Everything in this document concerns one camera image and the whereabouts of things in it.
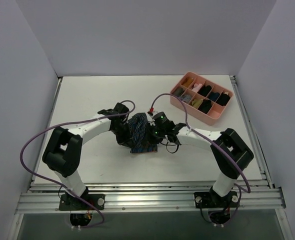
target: pink storage box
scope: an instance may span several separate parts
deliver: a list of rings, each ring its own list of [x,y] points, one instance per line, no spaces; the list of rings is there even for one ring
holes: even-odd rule
[[[188,78],[192,78],[193,82],[189,85],[189,87],[185,87],[185,86],[183,86],[183,84],[187,81]],[[192,91],[192,88],[195,83],[202,84],[202,87],[210,85],[212,87],[212,89],[206,96],[202,96],[202,95],[198,94],[197,92]],[[199,119],[200,121],[206,123],[207,125],[213,125],[216,123],[216,121],[221,117],[224,110],[231,102],[231,98],[233,97],[233,93],[230,90],[228,90],[228,89],[226,89],[226,88],[224,88],[224,87],[222,87],[210,80],[207,80],[206,78],[201,77],[193,72],[186,73],[182,77],[182,79],[176,84],[176,86],[171,90],[170,93],[172,94],[177,88],[182,88],[184,90],[184,93],[182,93],[182,95],[189,94],[192,96],[192,99],[189,101],[189,103],[185,103],[185,102],[183,103],[186,107],[187,113],[190,114],[191,116]],[[230,97],[230,100],[227,102],[227,104],[225,106],[221,106],[221,105],[217,104],[216,102],[211,101],[212,107],[210,108],[210,110],[208,111],[207,114],[205,114],[204,112],[202,112],[202,111],[198,110],[197,108],[194,108],[193,106],[190,105],[194,99],[203,99],[203,100],[207,99],[208,100],[208,97],[211,92],[219,93],[220,95],[222,93],[228,92],[228,96]],[[175,107],[184,111],[183,106],[175,97],[172,97],[172,96],[170,97],[170,103],[172,105],[174,105]]]

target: striped cloth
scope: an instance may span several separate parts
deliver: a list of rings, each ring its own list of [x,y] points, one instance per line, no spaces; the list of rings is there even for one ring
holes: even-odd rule
[[[131,136],[133,137],[134,147],[131,148],[131,154],[151,153],[158,151],[158,145],[156,144],[142,144],[146,133],[146,125],[148,123],[148,117],[144,112],[133,115],[128,120],[128,127]]]

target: white table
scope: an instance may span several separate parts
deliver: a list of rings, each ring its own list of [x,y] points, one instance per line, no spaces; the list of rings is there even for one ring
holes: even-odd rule
[[[134,113],[147,112],[152,101],[162,93],[169,93],[182,76],[69,76],[64,77],[50,126],[62,122],[85,120],[102,109],[110,109],[117,102],[132,100]],[[205,78],[233,92],[228,75],[205,75]],[[189,116],[194,128],[223,131],[232,128],[252,148],[241,111],[234,96],[221,118],[209,126]],[[175,123],[184,122],[184,112],[170,104],[169,96],[162,96],[154,105],[158,112],[165,112]],[[47,144],[51,132],[45,138]],[[37,173],[59,180],[42,161]],[[113,133],[106,132],[87,142],[81,153],[78,172],[85,183],[152,183],[215,181],[220,172],[209,150],[181,146],[170,154],[164,146],[157,153],[131,154],[130,149],[119,146]],[[244,170],[248,180],[262,179],[258,163],[254,159]],[[36,177],[34,184],[47,184]]]

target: pink organizer bin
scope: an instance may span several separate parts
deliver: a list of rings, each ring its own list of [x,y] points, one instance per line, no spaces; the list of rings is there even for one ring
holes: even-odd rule
[[[183,84],[187,81],[188,78],[192,78],[193,82],[188,87],[185,87],[185,86],[183,86]],[[192,91],[192,88],[195,83],[202,84],[202,87],[204,85],[205,86],[210,85],[212,87],[212,89],[206,96],[202,96],[202,95],[198,94],[197,92]],[[200,121],[206,123],[207,125],[210,125],[210,126],[215,124],[216,121],[221,117],[224,110],[231,102],[231,98],[233,97],[233,93],[230,90],[228,90],[228,89],[226,89],[226,88],[224,88],[224,87],[222,87],[210,80],[207,80],[206,78],[201,77],[193,72],[186,73],[182,77],[182,79],[176,84],[176,86],[171,90],[170,93],[172,94],[177,88],[182,88],[184,90],[182,95],[189,94],[192,96],[192,99],[189,101],[189,103],[185,103],[185,102],[183,103],[186,107],[187,113],[190,114],[191,116],[199,119]],[[205,114],[204,112],[202,112],[202,111],[198,110],[197,108],[194,108],[193,106],[190,105],[194,99],[202,99],[202,100],[207,99],[207,100],[209,100],[208,97],[211,92],[219,93],[220,95],[222,93],[228,92],[230,100],[227,102],[227,104],[225,106],[221,106],[221,105],[217,104],[216,102],[211,101],[212,107],[210,108],[210,110],[208,111],[207,114]],[[184,111],[183,106],[175,97],[172,97],[172,96],[170,97],[170,103],[172,105],[174,105],[175,107]]]

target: white wall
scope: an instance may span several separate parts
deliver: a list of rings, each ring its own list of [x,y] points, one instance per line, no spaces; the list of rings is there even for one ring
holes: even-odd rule
[[[0,0],[0,240],[6,239],[30,175],[22,145],[46,126],[58,79],[14,0]],[[41,139],[26,151],[33,167]]]
[[[237,77],[295,237],[295,1],[276,1]]]
[[[59,76],[235,75],[275,0],[17,0]]]

